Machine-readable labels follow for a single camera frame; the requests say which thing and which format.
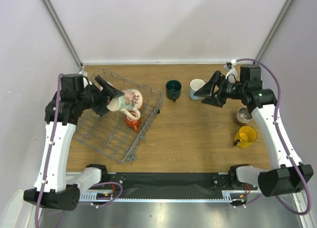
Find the pink faceted mug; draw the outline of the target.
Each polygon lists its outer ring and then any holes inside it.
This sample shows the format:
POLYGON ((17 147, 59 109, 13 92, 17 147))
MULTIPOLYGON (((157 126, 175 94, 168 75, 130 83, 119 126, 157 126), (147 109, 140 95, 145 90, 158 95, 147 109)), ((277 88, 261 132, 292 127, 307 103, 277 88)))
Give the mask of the pink faceted mug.
POLYGON ((93 83, 90 82, 89 79, 88 79, 88 78, 85 78, 85 77, 83 78, 83 84, 84 84, 84 88, 86 88, 88 85, 93 85, 93 83))

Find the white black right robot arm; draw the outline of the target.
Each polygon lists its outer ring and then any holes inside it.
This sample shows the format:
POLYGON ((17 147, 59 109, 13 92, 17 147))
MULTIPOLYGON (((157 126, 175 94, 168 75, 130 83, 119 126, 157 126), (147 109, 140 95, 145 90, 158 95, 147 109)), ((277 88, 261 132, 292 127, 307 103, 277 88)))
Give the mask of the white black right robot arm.
POLYGON ((194 95, 201 97, 202 103, 216 107, 222 107, 228 98, 240 100, 261 131, 268 149, 270 170, 244 164, 232 166, 233 174, 228 177, 231 188, 240 189, 248 183, 258 187, 266 197, 307 189, 314 171, 311 165, 303 164, 292 146, 281 121, 274 92, 263 88, 259 65, 242 65, 240 79, 236 82, 230 80, 230 75, 215 71, 194 95))

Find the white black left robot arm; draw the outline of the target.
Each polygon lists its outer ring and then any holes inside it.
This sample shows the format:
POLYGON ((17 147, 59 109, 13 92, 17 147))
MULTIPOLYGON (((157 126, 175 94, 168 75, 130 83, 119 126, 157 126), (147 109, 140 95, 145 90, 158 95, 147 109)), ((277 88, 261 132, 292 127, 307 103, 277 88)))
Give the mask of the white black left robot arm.
POLYGON ((31 189, 23 199, 37 208, 73 211, 80 195, 92 188, 105 188, 109 177, 105 165, 89 164, 70 180, 66 164, 70 143, 83 112, 93 109, 99 116, 107 114, 112 99, 123 95, 100 76, 96 87, 82 74, 59 74, 57 91, 45 108, 46 140, 41 168, 31 189))

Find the yellow enamel mug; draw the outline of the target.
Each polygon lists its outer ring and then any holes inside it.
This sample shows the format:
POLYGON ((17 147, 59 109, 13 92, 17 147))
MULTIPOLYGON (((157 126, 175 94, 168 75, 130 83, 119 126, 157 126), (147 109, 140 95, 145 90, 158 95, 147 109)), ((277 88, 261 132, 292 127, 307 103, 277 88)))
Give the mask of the yellow enamel mug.
POLYGON ((242 126, 234 136, 233 145, 240 148, 247 148, 258 138, 257 131, 251 126, 242 126))

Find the red black patterned cup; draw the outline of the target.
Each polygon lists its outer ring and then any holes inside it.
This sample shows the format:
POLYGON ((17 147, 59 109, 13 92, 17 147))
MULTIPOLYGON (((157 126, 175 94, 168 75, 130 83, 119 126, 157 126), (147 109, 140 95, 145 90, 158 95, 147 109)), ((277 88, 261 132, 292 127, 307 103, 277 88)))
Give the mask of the red black patterned cup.
POLYGON ((141 124, 141 114, 138 111, 127 111, 125 123, 129 128, 138 132, 141 124))

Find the cream floral tall mug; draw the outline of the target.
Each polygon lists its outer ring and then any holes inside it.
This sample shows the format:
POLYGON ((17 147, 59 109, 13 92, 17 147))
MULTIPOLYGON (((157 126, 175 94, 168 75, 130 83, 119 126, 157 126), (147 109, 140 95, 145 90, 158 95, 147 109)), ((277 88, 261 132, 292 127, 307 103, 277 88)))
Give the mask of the cream floral tall mug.
POLYGON ((113 98, 107 105, 111 112, 121 112, 130 120, 141 118, 140 108, 143 105, 143 96, 137 89, 123 90, 123 96, 113 98))

